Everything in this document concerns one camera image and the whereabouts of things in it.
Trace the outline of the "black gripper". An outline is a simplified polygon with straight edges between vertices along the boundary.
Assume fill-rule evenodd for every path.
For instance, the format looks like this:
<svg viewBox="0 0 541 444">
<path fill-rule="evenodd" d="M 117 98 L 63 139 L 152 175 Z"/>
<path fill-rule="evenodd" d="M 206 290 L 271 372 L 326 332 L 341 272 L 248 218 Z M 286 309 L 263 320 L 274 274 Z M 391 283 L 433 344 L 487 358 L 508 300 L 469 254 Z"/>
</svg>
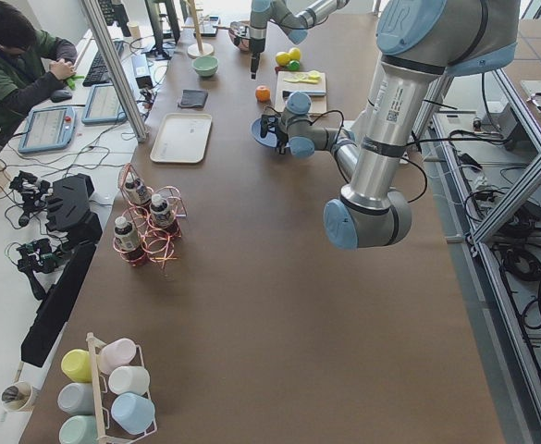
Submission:
<svg viewBox="0 0 541 444">
<path fill-rule="evenodd" d="M 259 69 L 259 57 L 263 52 L 263 40 L 258 38 L 250 39 L 250 50 L 252 52 L 251 59 L 251 79 L 255 80 L 257 78 L 257 72 Z"/>
<path fill-rule="evenodd" d="M 279 126 L 275 126 L 274 133 L 276 136 L 276 151 L 279 154 L 285 154 L 287 152 L 289 136 Z"/>
</svg>

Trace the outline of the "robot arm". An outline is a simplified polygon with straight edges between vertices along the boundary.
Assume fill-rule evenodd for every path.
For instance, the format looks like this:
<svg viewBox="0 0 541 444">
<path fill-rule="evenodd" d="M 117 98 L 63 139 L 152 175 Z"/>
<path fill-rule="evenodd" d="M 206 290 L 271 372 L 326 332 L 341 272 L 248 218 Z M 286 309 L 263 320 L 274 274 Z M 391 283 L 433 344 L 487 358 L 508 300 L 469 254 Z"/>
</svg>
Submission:
<svg viewBox="0 0 541 444">
<path fill-rule="evenodd" d="M 401 241 L 412 213 L 392 186 L 400 159 L 431 82 L 488 72 L 514 58 L 520 4 L 517 1 L 392 1 L 379 20 L 376 43 L 381 79 L 375 102 L 361 114 L 359 142 L 340 129 L 320 128 L 308 117 L 310 97 L 292 93 L 277 128 L 296 157 L 329 151 L 348 163 L 350 181 L 329 201 L 323 221 L 341 249 L 380 247 Z"/>
<path fill-rule="evenodd" d="M 304 10 L 293 13 L 285 1 L 253 0 L 250 13 L 251 78 L 257 77 L 260 56 L 265 50 L 266 32 L 269 22 L 274 22 L 292 43 L 301 43 L 308 30 L 321 24 L 327 17 L 344 8 L 347 0 L 315 1 Z"/>
</svg>

